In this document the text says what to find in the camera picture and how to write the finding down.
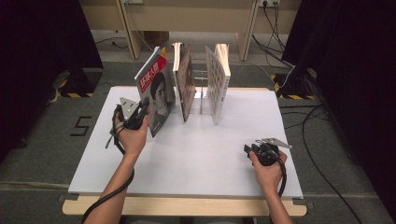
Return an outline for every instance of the white tabletop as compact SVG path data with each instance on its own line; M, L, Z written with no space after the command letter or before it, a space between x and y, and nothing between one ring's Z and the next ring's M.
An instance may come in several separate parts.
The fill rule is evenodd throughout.
M122 154L110 137L111 118L120 97L139 101L137 88L113 87L92 131L75 176L71 193L101 193ZM190 114L183 122L177 106L160 132L148 141L135 165L132 195L214 198L262 197L253 166L244 152L261 138L287 143L282 117L273 91L227 90L219 125L210 115ZM284 198L303 198L290 150Z

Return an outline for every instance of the white book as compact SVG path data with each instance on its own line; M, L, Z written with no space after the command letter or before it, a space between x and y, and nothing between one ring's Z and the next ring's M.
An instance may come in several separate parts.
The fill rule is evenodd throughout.
M229 46L227 44L217 44L215 52L209 47L205 47L205 49L208 79L207 95L213 122L219 124L221 109L231 79L230 65L228 62Z

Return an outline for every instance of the yellow and black tape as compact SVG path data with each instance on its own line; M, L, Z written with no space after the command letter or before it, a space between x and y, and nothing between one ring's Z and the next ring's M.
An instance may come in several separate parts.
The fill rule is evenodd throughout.
M271 75L271 79L275 83L275 93L276 97L282 99L291 99L291 100L314 100L314 96L309 92L307 87L306 92L298 92L298 93L290 93L282 90L279 86L278 78L276 75Z
M67 84L67 79L62 82L61 87L58 89L58 97L72 97L72 98L80 98L80 97L93 97L93 92L80 92L68 90L65 88Z

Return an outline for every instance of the magazine cover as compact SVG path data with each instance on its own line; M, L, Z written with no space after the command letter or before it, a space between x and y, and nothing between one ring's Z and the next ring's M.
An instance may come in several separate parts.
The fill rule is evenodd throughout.
M166 49L155 48L134 80L140 100L149 100L149 129L154 137L166 122L175 104L172 71L166 59Z
M228 65L228 45L217 44L216 53L206 49L207 95L209 98L213 122L219 123L219 114L225 100L231 78Z
M187 121L191 112L192 102L196 93L194 76L192 71L190 44L183 51L183 44L175 43L174 75L180 101L183 120Z

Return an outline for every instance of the black cable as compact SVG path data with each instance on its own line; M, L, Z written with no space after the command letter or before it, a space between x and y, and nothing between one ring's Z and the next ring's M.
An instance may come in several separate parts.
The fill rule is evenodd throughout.
M268 44L267 44L267 46L266 46L267 48L269 48L273 36L274 36L274 33L271 34L271 37L270 37L270 39L268 40ZM272 67L277 67L277 66L274 66L274 65L270 64L270 62L268 61L268 51L267 51L267 53L265 54L265 60L266 60L267 63L268 63L269 65L271 65Z
M125 190L131 184L131 182L133 180L134 180L134 169L132 170L131 176L128 178L128 180L121 187L119 187L118 189L115 189L113 192L111 192L111 193L107 194L105 197L99 199L96 203L94 203L87 209L87 211L84 213L84 216L82 217L81 223L85 222L85 220L90 215L90 213L93 211L93 209L97 208L102 203L106 202L110 198L116 196L117 194L119 194L120 192Z
M317 118L317 119L323 119L323 120L330 120L330 119L324 119L324 118L321 118L321 117L318 116L318 115L323 114L323 113L326 113L326 112L322 112L322 113L319 113L319 114L316 114L316 115L312 115L312 116L310 117L310 119ZM290 125L289 127L286 127L286 128L284 128L284 129L286 130L286 129L289 129L289 128L292 128L292 127L299 126L299 125L301 125L301 124L303 124L303 123L300 122L300 123L297 123L297 124L293 124L293 125Z
M279 109L285 109L285 108L301 108L301 107L315 107L318 105L283 105L280 106Z
M305 146L305 150L308 153L309 159L312 161L312 163L314 164L315 168L318 170L318 172L320 173L320 175L323 177L323 179L329 184L329 186L335 191L335 193L340 197L340 199L344 202L344 204L348 207L349 211L353 214L353 216L358 220L359 223L361 223L361 220L359 219L358 215L355 213L355 211L353 210L353 208L349 205L349 203L347 202L347 200L341 195L341 193L335 188L335 186L326 178L326 176L320 171L318 165L315 163L315 160L313 159L311 152L309 151L308 145L305 141L305 133L304 133L304 127L305 127L305 123L308 120L308 118L311 116L311 114L318 109L319 107L321 107L321 105L318 105L317 107L313 108L308 115L305 117L304 121L303 121L303 127L302 127L302 133L303 133L303 141L304 141L304 146Z
M267 59L268 64L270 64L271 66L273 66L273 67L275 67L275 68L281 68L281 69L291 69L291 68L292 68L292 66L291 66L290 64L285 63L284 61L282 61L282 60L281 60L280 58L278 58L273 52L269 51L269 50L267 49L266 46L264 46L262 43L260 43L260 42L256 39L256 36L255 36L255 35L252 35L251 37L254 39L254 41L256 42L256 44L259 46L259 48L260 48L262 51L264 51L266 54L269 54L271 57L273 57L274 59L276 59L276 60L279 61L280 63L285 64L285 65L287 66L287 68L285 68L285 67L273 66L273 65L271 65L271 64L268 62L268 59Z
M263 9L264 9L264 15L265 15L265 17L267 18L268 22L270 23L271 30L273 31L272 36L274 36L274 35L276 36L275 40L276 40L276 42L280 45L281 41L280 41L280 39L279 39L279 36L278 36L277 33L276 33L275 27L273 26L273 24L271 23L270 18L269 18L268 15L267 15L267 11L265 10L266 7L264 7Z
M95 42L95 44L99 44L99 43L102 43L102 42L105 42L105 41L111 40L111 39L126 39L126 38L125 37L111 37L111 38L108 38L108 39L103 39L103 40L100 40L98 42Z
M282 197L283 191L285 190L286 187L286 181L287 181L287 174L286 174L286 166L285 163L278 157L276 156L276 160L280 165L280 169L282 171L282 183L280 184L280 189L279 192L277 193L279 195L279 198Z
M323 120L331 120L331 119L325 119L320 117L319 115L321 114L326 114L326 111L320 112L316 115L311 115L310 119L323 119ZM290 112L285 112L285 113L281 113L281 115L288 115L288 114L303 114L303 115L308 115L308 113L305 112L298 112L298 111L290 111Z
M283 42L282 42L282 40L280 39L280 37L279 37L279 31L277 30L277 20L279 19L279 3L278 2L275 2L274 3L275 4L275 15L276 15L276 19L275 19L275 30L276 30L276 36L277 36L277 39L279 40L279 46L280 46L280 48L282 49L282 52L283 52L283 49L286 47L284 44L283 44Z

